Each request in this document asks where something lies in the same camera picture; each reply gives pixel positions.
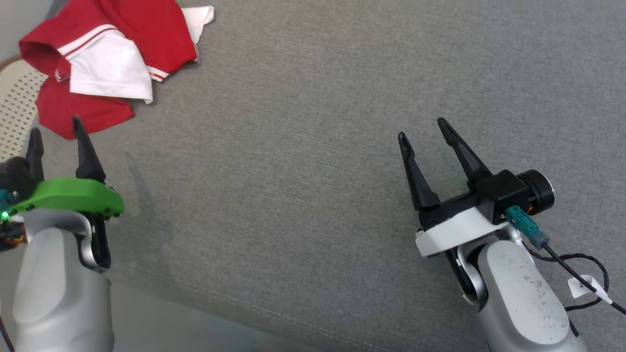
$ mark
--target red stripe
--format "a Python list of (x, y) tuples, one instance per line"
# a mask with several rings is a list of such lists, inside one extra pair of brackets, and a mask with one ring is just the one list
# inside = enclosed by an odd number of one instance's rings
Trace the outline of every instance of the red stripe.
[(93, 38), (101, 35), (102, 33), (106, 32), (106, 31), (113, 31), (113, 30), (117, 30), (117, 28), (106, 28), (101, 30), (100, 32), (97, 32), (96, 34), (94, 34), (94, 36), (92, 36), (91, 38), (89, 38), (89, 40), (85, 41), (83, 44), (81, 44), (78, 48), (70, 51), (69, 53), (65, 54), (64, 56), (70, 55), (71, 53), (75, 52), (76, 50), (79, 50), (80, 48), (84, 47), (85, 45), (87, 45), (90, 41), (93, 40)]
[(196, 58), (195, 58), (195, 59), (193, 59), (193, 60), (194, 60), (194, 62), (199, 63), (199, 62), (200, 62), (200, 51), (198, 50), (198, 46), (197, 46), (196, 44), (194, 44), (194, 45), (193, 45), (193, 49), (194, 49), (194, 50), (195, 50), (195, 52), (196, 52)]
[(161, 80), (165, 79), (165, 77), (161, 77), (161, 76), (157, 75), (156, 73), (150, 73), (150, 74), (153, 75), (154, 77), (157, 77), (157, 78), (161, 79)]

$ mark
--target black cable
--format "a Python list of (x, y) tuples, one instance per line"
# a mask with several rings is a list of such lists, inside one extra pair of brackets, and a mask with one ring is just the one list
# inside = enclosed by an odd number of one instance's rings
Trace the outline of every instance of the black cable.
[(622, 312), (622, 314), (626, 314), (626, 309), (624, 309), (619, 304), (613, 302), (613, 303), (611, 303), (611, 306), (613, 306), (613, 308), (617, 309), (618, 311)]
[(4, 342), (6, 343), (6, 346), (9, 348), (9, 351), (15, 352), (15, 347), (13, 347), (11, 339), (9, 338), (9, 334), (6, 332), (6, 328), (4, 327), (4, 322), (2, 321), (2, 317), (0, 317), (0, 334), (2, 334)]
[[(548, 252), (549, 255), (552, 256), (552, 258), (557, 260), (557, 263), (561, 264), (561, 266), (565, 270), (567, 270), (567, 272), (569, 272), (573, 277), (575, 277), (576, 280), (578, 280), (581, 284), (583, 284), (583, 286), (585, 286), (587, 289), (589, 289), (589, 291), (594, 292), (594, 293), (598, 292), (598, 290), (595, 287), (593, 287), (589, 282), (587, 282), (585, 279), (580, 277), (580, 275), (578, 275), (578, 273), (576, 271), (574, 271), (574, 269), (572, 269), (569, 265), (567, 265), (567, 263), (564, 262), (563, 259), (561, 259), (561, 257), (558, 254), (556, 254), (555, 251), (553, 251), (552, 248), (550, 248), (550, 246), (547, 243), (544, 243), (541, 246), (542, 246), (542, 248), (544, 248), (546, 250), (546, 252)], [(615, 302), (612, 302), (611, 303), (611, 307), (617, 309), (622, 314), (626, 315), (626, 309), (624, 309), (619, 304), (617, 304)]]
[[(541, 261), (545, 261), (545, 262), (556, 262), (557, 260), (552, 258), (552, 257), (544, 257), (541, 254), (532, 251), (530, 248), (528, 248), (528, 246), (522, 242), (522, 244), (524, 245), (524, 247), (526, 248), (526, 250), (530, 253), (531, 256), (541, 260)], [(609, 280), (608, 280), (608, 272), (607, 272), (607, 268), (604, 267), (604, 265), (595, 257), (593, 256), (588, 256), (586, 254), (582, 254), (582, 253), (574, 253), (574, 254), (563, 254), (561, 256), (559, 256), (562, 260), (566, 261), (568, 259), (574, 259), (574, 258), (582, 258), (582, 259), (588, 259), (594, 263), (596, 263), (596, 265), (600, 268), (600, 270), (602, 270), (602, 276), (603, 276), (603, 280), (604, 280), (604, 291), (608, 293), (608, 284), (609, 284)], [(565, 311), (566, 312), (570, 312), (570, 311), (576, 311), (578, 309), (585, 309), (585, 308), (589, 308), (591, 306), (594, 306), (598, 303), (602, 302), (602, 298), (596, 298), (596, 300), (589, 302), (589, 303), (585, 303), (585, 304), (578, 304), (576, 306), (568, 306), (565, 307)]]
[(576, 330), (576, 327), (574, 326), (574, 323), (572, 322), (571, 319), (570, 319), (570, 329), (572, 329), (572, 333), (574, 334), (575, 338), (580, 336), (580, 334), (578, 333), (578, 330)]

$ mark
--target green connector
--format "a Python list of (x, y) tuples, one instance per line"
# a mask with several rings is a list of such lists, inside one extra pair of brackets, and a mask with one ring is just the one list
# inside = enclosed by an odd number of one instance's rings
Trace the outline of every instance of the green connector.
[(37, 185), (33, 195), (12, 206), (11, 215), (35, 208), (89, 212), (113, 217), (124, 213), (124, 201), (117, 192), (91, 179), (52, 179)]
[(517, 205), (506, 210), (506, 221), (524, 234), (535, 248), (541, 249), (544, 244), (550, 243), (548, 235)]

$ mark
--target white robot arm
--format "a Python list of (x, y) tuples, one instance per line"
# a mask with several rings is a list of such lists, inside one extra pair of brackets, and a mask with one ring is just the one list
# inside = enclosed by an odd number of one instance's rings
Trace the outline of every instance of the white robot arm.
[[(535, 267), (520, 232), (543, 248), (591, 292), (612, 302), (573, 271), (530, 219), (554, 204), (549, 181), (535, 170), (493, 174), (452, 126), (438, 119), (446, 143), (468, 178), (469, 192), (444, 202), (430, 189), (405, 134), (398, 135), (404, 169), (421, 229), (416, 245), (424, 257), (445, 254), (463, 297), (478, 306), (478, 322), (493, 352), (586, 352), (565, 308)], [(486, 238), (497, 241), (476, 246)], [(465, 247), (475, 248), (467, 255)]]
[(28, 246), (13, 302), (16, 350), (113, 351), (110, 282), (104, 268), (86, 258), (87, 218), (34, 209), (24, 214), (24, 224)]
[(0, 251), (29, 243), (13, 301), (19, 352), (113, 350), (110, 282), (102, 275), (111, 266), (105, 221), (123, 213), (124, 203), (105, 185), (77, 116), (73, 127), (75, 179), (44, 180), (37, 128), (26, 158), (0, 163)]

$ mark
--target gray couch cushion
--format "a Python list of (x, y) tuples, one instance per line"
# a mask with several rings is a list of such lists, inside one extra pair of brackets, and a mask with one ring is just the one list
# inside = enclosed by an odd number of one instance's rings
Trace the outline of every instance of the gray couch cushion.
[[(396, 136), (456, 195), (443, 116), (493, 171), (550, 177), (538, 222), (603, 261), (626, 304), (623, 1), (211, 4), (202, 62), (91, 136), (128, 209), (108, 227), (114, 284), (328, 351), (484, 351), (446, 261), (414, 245)], [(47, 177), (72, 176), (75, 142), (44, 142)], [(538, 266), (574, 303), (566, 272)], [(593, 350), (626, 343), (606, 304), (570, 316)]]

